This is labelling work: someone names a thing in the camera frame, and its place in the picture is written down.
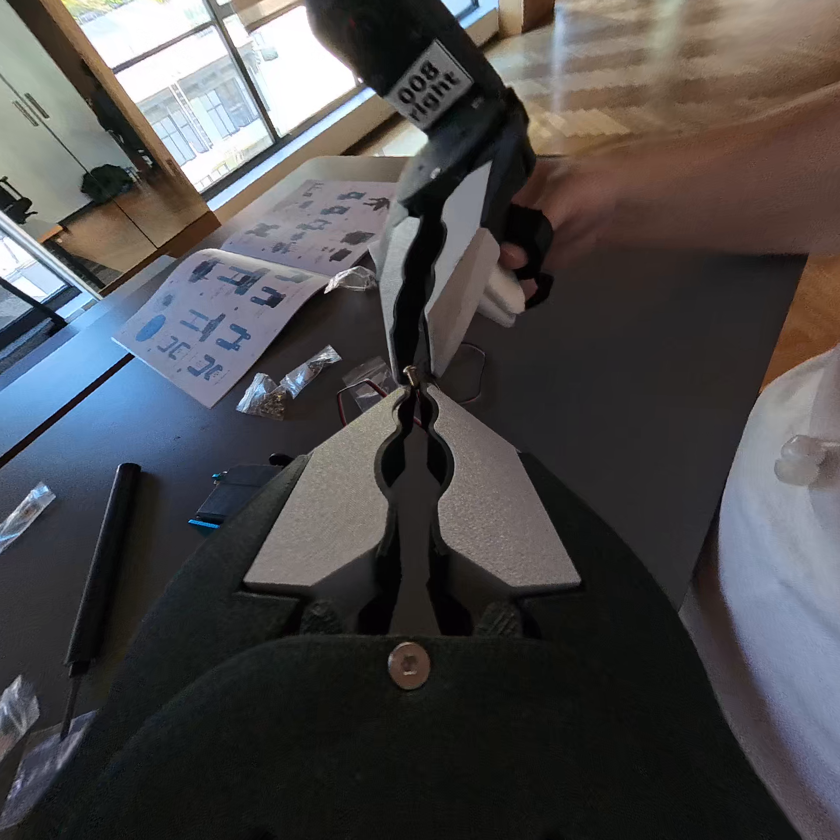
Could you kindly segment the white instruction booklet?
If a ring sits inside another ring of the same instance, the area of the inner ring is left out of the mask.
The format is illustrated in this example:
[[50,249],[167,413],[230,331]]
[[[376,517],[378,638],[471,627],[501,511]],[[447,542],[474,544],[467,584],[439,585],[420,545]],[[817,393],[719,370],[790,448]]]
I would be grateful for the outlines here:
[[381,236],[394,182],[308,179],[186,257],[112,341],[215,406],[329,281]]

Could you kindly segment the person's right forearm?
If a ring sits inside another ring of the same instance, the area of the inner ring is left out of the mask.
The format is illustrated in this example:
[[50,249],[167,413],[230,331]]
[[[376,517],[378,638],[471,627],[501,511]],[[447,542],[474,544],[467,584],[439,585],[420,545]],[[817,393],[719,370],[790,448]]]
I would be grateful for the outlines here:
[[838,255],[838,84],[745,122],[628,145],[613,162],[615,244]]

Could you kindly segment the white cupboard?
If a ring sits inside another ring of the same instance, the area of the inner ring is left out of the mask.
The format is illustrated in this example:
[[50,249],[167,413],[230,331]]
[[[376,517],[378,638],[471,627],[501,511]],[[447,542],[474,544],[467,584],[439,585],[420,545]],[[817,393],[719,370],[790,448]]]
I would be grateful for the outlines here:
[[1,175],[57,223],[86,207],[85,174],[134,167],[8,2],[1,2]]

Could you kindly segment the clear bag with white label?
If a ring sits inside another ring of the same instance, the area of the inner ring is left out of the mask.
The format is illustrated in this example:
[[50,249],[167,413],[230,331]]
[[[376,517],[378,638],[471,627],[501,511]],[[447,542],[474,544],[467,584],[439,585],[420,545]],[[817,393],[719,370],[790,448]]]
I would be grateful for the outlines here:
[[3,829],[19,824],[43,797],[77,750],[97,714],[95,709],[72,718],[64,738],[60,736],[60,724],[28,735],[3,804]]

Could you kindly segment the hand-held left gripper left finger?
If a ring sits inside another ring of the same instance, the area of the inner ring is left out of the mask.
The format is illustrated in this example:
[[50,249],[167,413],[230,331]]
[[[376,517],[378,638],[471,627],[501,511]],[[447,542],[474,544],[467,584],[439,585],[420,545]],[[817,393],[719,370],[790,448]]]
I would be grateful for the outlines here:
[[350,632],[387,632],[402,582],[393,487],[414,394],[399,387],[315,448],[243,580],[327,602]]

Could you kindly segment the dark backpack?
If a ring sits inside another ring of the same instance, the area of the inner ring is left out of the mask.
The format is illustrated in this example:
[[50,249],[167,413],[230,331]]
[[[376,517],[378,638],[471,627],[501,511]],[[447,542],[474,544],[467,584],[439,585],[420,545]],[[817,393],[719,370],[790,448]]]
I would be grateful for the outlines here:
[[131,193],[139,182],[140,171],[133,166],[102,164],[85,171],[80,192],[95,206],[103,206]]

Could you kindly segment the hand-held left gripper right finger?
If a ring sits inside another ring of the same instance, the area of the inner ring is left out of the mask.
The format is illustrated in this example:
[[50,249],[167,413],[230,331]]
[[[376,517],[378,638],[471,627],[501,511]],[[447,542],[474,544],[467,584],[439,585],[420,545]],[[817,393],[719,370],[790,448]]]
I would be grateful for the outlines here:
[[427,592],[441,632],[475,632],[488,610],[573,592],[582,580],[513,444],[436,385],[418,394],[440,493]]

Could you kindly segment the person's right hand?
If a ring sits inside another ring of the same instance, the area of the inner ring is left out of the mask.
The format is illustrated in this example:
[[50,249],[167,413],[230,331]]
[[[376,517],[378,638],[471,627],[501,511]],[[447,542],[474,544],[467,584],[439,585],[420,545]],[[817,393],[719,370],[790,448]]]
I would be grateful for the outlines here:
[[559,270],[594,247],[609,227],[626,184],[621,165],[606,156],[538,159],[513,202],[539,210],[552,226],[544,269]]

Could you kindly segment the black servo with blue bracket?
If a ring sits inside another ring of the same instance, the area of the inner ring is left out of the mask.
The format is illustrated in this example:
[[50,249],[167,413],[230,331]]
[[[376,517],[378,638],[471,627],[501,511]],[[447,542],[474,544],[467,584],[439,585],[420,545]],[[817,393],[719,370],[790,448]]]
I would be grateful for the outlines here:
[[220,529],[274,477],[293,461],[293,457],[272,454],[266,464],[237,465],[213,474],[213,489],[188,520],[201,533]]

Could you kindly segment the black screwdriver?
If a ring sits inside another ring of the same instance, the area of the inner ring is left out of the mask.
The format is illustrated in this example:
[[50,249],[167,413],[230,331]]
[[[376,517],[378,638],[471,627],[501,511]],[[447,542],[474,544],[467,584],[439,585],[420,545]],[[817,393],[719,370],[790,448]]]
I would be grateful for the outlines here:
[[122,463],[115,472],[66,653],[70,687],[59,729],[61,742],[69,734],[81,681],[102,650],[141,471],[140,465]]

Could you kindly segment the dark grey desk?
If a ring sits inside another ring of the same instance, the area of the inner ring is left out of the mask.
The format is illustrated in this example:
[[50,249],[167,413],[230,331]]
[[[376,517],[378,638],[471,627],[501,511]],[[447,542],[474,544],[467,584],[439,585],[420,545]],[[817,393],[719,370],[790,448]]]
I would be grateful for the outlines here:
[[200,407],[131,361],[2,469],[58,501],[2,559],[2,686],[58,717],[59,659],[118,462],[147,475],[99,705],[15,838],[798,838],[677,610],[803,257],[604,248],[487,352],[468,407],[519,446],[581,573],[524,636],[299,633],[239,591],[280,476],[233,526],[186,523],[212,469],[339,427]]

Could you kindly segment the white shirt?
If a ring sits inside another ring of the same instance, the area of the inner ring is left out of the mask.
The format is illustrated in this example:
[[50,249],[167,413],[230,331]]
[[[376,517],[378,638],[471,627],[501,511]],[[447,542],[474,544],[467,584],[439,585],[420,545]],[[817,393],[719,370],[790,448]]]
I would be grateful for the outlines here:
[[839,834],[839,349],[767,385],[680,618],[802,838]]

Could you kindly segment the small clear parts bag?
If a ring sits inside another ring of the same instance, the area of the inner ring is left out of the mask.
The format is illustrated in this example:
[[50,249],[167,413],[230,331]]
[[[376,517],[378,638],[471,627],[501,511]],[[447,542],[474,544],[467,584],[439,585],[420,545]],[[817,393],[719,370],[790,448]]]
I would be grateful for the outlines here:
[[324,294],[337,290],[367,292],[377,288],[375,272],[364,266],[354,266],[344,269],[334,275],[323,289]]
[[34,685],[18,675],[1,695],[1,760],[17,747],[40,716]]

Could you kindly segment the clear bag of small screws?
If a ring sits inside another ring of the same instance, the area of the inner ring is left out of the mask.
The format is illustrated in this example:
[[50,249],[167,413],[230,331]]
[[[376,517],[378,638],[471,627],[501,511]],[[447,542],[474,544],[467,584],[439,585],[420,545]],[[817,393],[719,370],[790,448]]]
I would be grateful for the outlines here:
[[354,367],[344,375],[343,383],[339,405],[353,409],[353,417],[371,409],[397,387],[389,364],[379,355]]

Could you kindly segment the glass window wall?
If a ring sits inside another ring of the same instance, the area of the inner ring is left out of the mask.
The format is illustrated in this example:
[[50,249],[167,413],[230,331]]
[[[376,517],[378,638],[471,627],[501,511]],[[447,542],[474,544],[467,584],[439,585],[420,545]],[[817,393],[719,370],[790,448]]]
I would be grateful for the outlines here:
[[304,2],[64,6],[205,196],[361,89],[317,41]]

